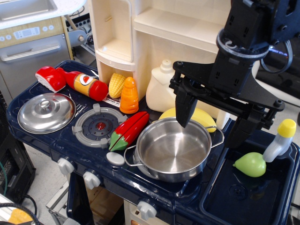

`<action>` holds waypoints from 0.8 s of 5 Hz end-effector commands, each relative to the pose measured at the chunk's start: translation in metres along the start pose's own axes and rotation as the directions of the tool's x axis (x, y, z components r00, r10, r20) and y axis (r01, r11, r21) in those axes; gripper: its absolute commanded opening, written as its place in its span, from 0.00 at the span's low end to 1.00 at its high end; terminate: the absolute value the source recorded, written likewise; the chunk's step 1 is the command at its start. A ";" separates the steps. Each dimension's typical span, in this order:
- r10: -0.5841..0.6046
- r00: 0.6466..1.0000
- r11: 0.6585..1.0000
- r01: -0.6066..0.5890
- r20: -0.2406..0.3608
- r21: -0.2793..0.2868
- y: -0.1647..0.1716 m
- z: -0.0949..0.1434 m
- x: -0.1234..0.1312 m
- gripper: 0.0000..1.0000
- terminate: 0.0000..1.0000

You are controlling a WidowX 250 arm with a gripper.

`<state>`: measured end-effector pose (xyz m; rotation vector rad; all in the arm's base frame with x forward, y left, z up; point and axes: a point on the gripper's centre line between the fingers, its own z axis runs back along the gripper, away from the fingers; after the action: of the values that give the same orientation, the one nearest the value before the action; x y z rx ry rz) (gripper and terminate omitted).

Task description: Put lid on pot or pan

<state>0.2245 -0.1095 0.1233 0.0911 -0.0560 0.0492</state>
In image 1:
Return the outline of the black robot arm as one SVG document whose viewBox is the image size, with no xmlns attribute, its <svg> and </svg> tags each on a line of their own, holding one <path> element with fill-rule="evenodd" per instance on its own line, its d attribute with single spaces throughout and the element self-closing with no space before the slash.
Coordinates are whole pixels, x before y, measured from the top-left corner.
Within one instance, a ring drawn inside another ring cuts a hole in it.
<svg viewBox="0 0 300 225">
<path fill-rule="evenodd" d="M 196 101 L 237 117 L 227 140 L 239 147 L 256 130 L 268 129 L 284 104 L 260 86 L 252 75 L 256 61 L 270 46 L 300 35 L 300 3 L 297 0 L 233 0 L 225 27 L 217 35 L 214 63 L 177 61 L 170 87 L 176 94 L 176 119 L 185 127 Z"/>
</svg>

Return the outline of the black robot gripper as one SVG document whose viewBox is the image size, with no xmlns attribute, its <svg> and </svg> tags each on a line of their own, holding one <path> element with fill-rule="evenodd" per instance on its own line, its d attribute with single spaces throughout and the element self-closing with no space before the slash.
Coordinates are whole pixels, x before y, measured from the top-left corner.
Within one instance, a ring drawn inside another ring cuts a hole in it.
<svg viewBox="0 0 300 225">
<path fill-rule="evenodd" d="M 200 100 L 237 116 L 225 147 L 239 147 L 258 128 L 269 128 L 285 105 L 257 83 L 252 68 L 263 59 L 268 45 L 249 48 L 237 45 L 235 37 L 221 30 L 217 35 L 218 53 L 214 63 L 177 61 L 170 88 L 176 94 L 176 120 L 182 127 L 190 121 Z"/>
</svg>

